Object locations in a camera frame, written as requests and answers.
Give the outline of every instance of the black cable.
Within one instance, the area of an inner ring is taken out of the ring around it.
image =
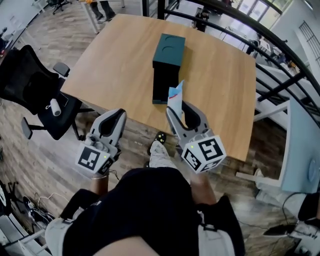
[[[269,256],[271,256],[271,255],[272,255],[272,253],[274,252],[274,249],[276,248],[276,245],[278,244],[278,242],[280,241],[280,239],[281,239],[281,238],[279,238],[279,239],[274,243],[274,246],[273,246],[273,248],[272,248],[272,250],[271,250],[271,252],[270,252]]]
[[[286,215],[286,213],[285,213],[285,203],[287,202],[287,200],[288,200],[290,197],[292,197],[292,196],[294,196],[294,195],[298,195],[298,194],[304,194],[304,193],[301,193],[301,192],[292,193],[292,194],[289,195],[289,196],[284,200],[284,202],[283,202],[282,212],[283,212],[283,215],[284,215],[284,218],[285,218],[285,221],[286,221],[286,224],[287,224],[287,225],[289,225],[290,223],[289,223],[288,218],[287,218],[287,215]]]
[[[114,176],[116,177],[116,179],[117,179],[118,181],[120,181],[116,170],[110,170],[109,173],[114,174]]]

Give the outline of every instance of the black sneaker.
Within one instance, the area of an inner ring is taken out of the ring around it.
[[[295,224],[273,226],[264,232],[263,235],[266,237],[286,237],[294,231],[295,227]]]
[[[154,137],[154,140],[151,142],[148,149],[146,150],[147,154],[149,156],[151,155],[150,149],[151,149],[152,143],[154,143],[154,141],[158,141],[163,145],[163,144],[165,144],[166,139],[167,139],[167,135],[163,131],[158,131]]]
[[[113,19],[115,16],[116,16],[116,14],[113,13],[110,17],[108,17],[108,18],[106,19],[106,21],[107,21],[107,22],[112,21],[112,19]]]

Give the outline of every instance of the cable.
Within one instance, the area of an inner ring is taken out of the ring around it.
[[[270,252],[269,256],[271,256],[271,255],[272,255],[272,253],[274,252],[274,249],[276,248],[276,245],[278,244],[278,242],[280,241],[280,239],[281,239],[281,238],[279,238],[279,239],[274,243],[274,246],[273,246],[273,248],[272,248],[272,250],[271,250],[271,252]]]
[[[283,215],[284,215],[284,218],[285,218],[285,221],[286,221],[286,224],[287,224],[287,225],[289,225],[290,223],[289,223],[288,218],[287,218],[287,215],[286,215],[286,213],[285,213],[285,203],[287,202],[287,200],[288,200],[290,197],[292,197],[292,196],[294,196],[294,195],[298,195],[298,194],[304,194],[304,193],[301,193],[301,192],[292,193],[292,194],[289,195],[289,196],[284,200],[284,202],[283,202],[282,212],[283,212]]]
[[[39,203],[40,203],[41,198],[50,200],[50,198],[51,198],[53,195],[58,195],[58,196],[64,198],[68,203],[70,202],[70,201],[69,201],[68,199],[66,199],[63,195],[60,195],[60,194],[54,192],[54,193],[52,193],[49,197],[40,196],[39,199],[38,199],[37,206],[39,207]]]
[[[117,179],[118,181],[120,181],[116,170],[110,170],[109,173],[114,174],[114,176],[116,177],[116,179]]]
[[[237,219],[238,222],[240,222],[241,224],[244,224],[244,225],[247,225],[249,227],[253,227],[253,228],[259,228],[259,229],[262,229],[262,230],[269,230],[269,228],[266,228],[266,227],[262,227],[262,226],[256,226],[256,225],[251,225],[251,224],[247,224],[247,223],[244,223],[240,220]]]

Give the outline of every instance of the shoe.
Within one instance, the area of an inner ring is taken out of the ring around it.
[[[113,15],[111,15],[111,17],[110,17],[110,18],[107,18],[107,19],[106,19],[106,21],[107,21],[107,22],[112,21],[112,19],[113,19],[115,16],[116,16],[116,14],[115,14],[115,13],[113,13]]]
[[[265,177],[263,174],[262,174],[262,171],[260,168],[256,169],[255,172],[254,172],[254,176],[256,177]]]
[[[295,227],[295,224],[278,225],[269,228],[266,232],[263,233],[263,235],[267,237],[286,237],[294,231]]]
[[[151,149],[152,143],[154,143],[154,141],[158,141],[163,145],[163,144],[165,144],[166,139],[167,139],[166,134],[163,131],[158,131],[157,134],[155,135],[154,140],[151,142],[151,144],[149,145],[148,149],[146,150],[146,153],[149,156],[151,156],[150,149]]]
[[[103,22],[106,22],[107,21],[107,18],[102,16],[101,18],[98,19],[98,23],[103,23]]]

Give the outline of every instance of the white sneaker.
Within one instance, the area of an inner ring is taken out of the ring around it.
[[[265,177],[265,176],[262,174],[262,171],[261,171],[260,168],[258,168],[258,169],[255,170],[254,176],[257,176],[257,177]]]
[[[107,18],[106,17],[101,17],[100,19],[98,19],[98,22],[106,22],[107,21]]]

